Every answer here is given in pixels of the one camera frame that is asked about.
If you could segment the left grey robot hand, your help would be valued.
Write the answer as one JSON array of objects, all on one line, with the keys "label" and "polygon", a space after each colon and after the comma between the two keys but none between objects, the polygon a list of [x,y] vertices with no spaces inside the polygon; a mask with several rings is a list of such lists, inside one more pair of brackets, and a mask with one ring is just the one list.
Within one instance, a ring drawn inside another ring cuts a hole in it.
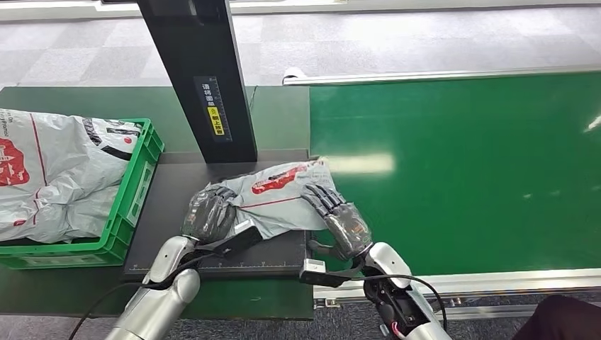
[{"label": "left grey robot hand", "polygon": [[195,239],[199,244],[210,244],[226,238],[236,216],[230,199],[236,196],[233,190],[213,184],[197,192],[189,202],[181,234]]}]

